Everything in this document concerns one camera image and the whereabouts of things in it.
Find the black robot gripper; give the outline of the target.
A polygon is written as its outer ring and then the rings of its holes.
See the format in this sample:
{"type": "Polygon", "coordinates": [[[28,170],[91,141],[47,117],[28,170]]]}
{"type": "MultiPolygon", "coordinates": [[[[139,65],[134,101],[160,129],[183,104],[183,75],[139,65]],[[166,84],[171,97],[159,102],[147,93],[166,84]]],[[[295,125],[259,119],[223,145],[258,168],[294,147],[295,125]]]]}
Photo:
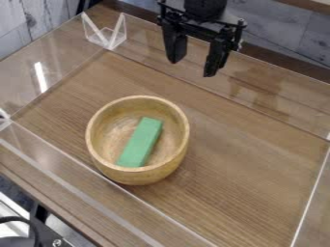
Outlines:
{"type": "Polygon", "coordinates": [[[187,55],[187,36],[211,41],[203,76],[212,77],[224,67],[230,49],[239,51],[247,23],[227,10],[229,0],[158,0],[167,59],[176,64],[187,55]]]}

